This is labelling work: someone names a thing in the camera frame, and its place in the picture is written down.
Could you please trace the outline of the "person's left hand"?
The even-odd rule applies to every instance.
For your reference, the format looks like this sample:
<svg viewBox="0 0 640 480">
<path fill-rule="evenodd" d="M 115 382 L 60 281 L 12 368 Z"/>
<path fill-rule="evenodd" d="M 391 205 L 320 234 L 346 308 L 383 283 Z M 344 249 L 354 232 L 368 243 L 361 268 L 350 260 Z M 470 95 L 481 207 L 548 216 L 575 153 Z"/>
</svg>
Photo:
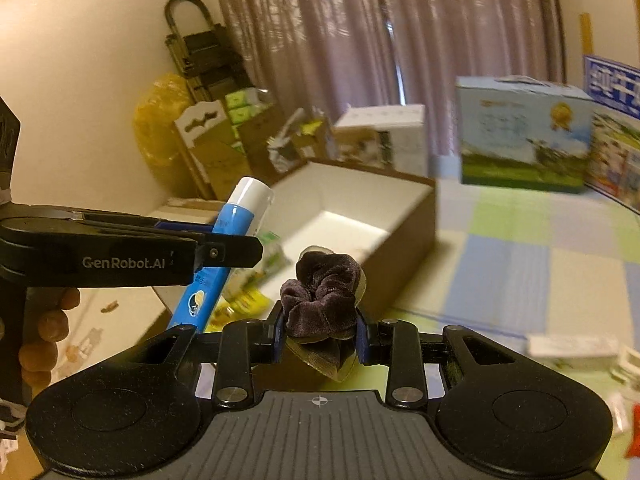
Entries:
<svg viewBox="0 0 640 480">
<path fill-rule="evenodd" d="M 75 287 L 34 288 L 27 294 L 29 316 L 25 318 L 25 337 L 18 359 L 22 378 L 32 394 L 50 384 L 58 362 L 58 343 L 70 333 L 66 312 L 80 304 Z"/>
</svg>

